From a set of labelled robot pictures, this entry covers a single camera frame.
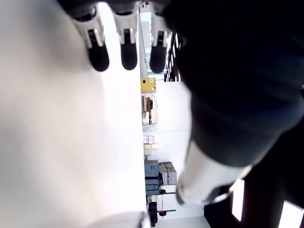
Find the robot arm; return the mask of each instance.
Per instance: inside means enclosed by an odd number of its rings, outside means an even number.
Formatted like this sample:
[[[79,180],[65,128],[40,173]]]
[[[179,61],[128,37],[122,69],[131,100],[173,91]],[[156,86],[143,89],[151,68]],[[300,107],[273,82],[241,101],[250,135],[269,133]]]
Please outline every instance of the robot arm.
[[[109,59],[97,2],[59,0],[83,37],[92,66],[104,71]],[[132,70],[137,64],[136,1],[106,2],[114,14],[122,64]],[[240,35],[244,20],[249,26],[255,25],[251,28],[255,30],[257,24],[265,26],[259,21],[271,18],[265,16],[252,23],[251,11],[246,14],[244,10],[253,10],[254,6],[240,9],[231,2],[206,1],[206,6],[197,8],[192,4],[181,7],[177,0],[170,4],[169,0],[151,2],[151,69],[156,73],[164,69],[166,38],[171,29],[186,39],[177,54],[177,63],[192,93],[193,123],[185,170],[177,186],[177,200],[180,204],[223,200],[235,180],[244,177],[278,137],[302,118],[304,105],[300,91],[304,70],[298,54],[287,48],[289,44],[274,43],[262,32]],[[203,35],[187,26],[193,21],[201,23]],[[278,28],[287,33],[284,23]]]

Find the cardboard box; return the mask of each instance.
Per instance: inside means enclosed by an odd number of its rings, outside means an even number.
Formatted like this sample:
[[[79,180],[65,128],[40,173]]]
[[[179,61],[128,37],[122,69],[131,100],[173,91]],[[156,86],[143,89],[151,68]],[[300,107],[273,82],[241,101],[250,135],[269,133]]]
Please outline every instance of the cardboard box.
[[[154,136],[149,136],[148,141],[149,144],[154,144]]]
[[[151,146],[151,144],[144,144],[143,149],[146,151],[150,151],[150,150],[152,150],[152,146]]]
[[[156,79],[154,78],[141,78],[141,91],[142,93],[156,93]]]
[[[150,113],[149,112],[142,112],[142,124],[149,125],[150,124]]]
[[[149,137],[148,136],[143,136],[142,137],[142,143],[143,144],[148,144],[149,143]]]
[[[151,144],[151,149],[152,150],[158,150],[160,148],[159,144],[156,143],[156,144]]]
[[[142,112],[147,111],[147,98],[146,96],[142,96]]]

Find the white wall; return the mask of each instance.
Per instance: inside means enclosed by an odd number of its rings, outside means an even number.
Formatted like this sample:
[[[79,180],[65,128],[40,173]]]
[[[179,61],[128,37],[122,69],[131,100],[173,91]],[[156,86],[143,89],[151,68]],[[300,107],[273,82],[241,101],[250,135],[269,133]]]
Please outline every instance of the white wall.
[[[176,218],[159,220],[156,228],[210,228],[207,220],[203,216],[192,218]]]
[[[159,82],[156,83],[158,124],[149,126],[144,135],[154,136],[155,143],[160,148],[149,151],[148,159],[158,159],[159,162],[171,161],[179,178],[183,168],[190,138],[191,112],[190,92],[182,82]],[[167,192],[175,192],[176,186],[164,186]],[[162,196],[158,197],[158,210],[162,210]],[[181,207],[175,195],[163,196],[163,209],[175,209],[169,212],[164,219],[193,217],[203,215],[202,206]]]
[[[57,1],[0,1],[0,227],[79,228],[146,209],[139,64],[123,68],[101,6],[103,73]]]

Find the fluorescent light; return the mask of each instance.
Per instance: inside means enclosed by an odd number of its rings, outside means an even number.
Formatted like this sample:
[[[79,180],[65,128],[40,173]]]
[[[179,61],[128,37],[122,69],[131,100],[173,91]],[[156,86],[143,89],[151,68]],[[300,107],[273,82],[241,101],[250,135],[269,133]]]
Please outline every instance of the fluorescent light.
[[[304,210],[288,201],[284,201],[278,228],[299,228]]]
[[[179,47],[179,40],[177,39],[177,34],[175,34],[175,44],[176,44],[176,48]]]
[[[244,187],[245,182],[243,180],[236,180],[233,185],[233,202],[232,202],[232,214],[239,221],[242,219],[243,200],[244,200]]]

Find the robotic hand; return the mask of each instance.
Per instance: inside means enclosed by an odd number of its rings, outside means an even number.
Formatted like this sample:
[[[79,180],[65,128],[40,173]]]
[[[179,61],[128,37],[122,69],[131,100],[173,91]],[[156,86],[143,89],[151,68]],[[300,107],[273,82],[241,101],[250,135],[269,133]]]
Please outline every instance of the robotic hand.
[[[133,70],[137,65],[136,33],[137,33],[137,1],[136,0],[104,0],[113,11],[113,16],[121,45],[123,67]],[[97,2],[100,0],[59,0],[58,1],[78,29],[85,41],[92,66],[97,71],[105,71],[109,67],[109,57],[105,45],[103,24],[98,12]],[[152,50],[150,66],[153,72],[160,73],[165,68],[167,38],[171,30],[166,26],[162,12],[168,0],[152,2]]]

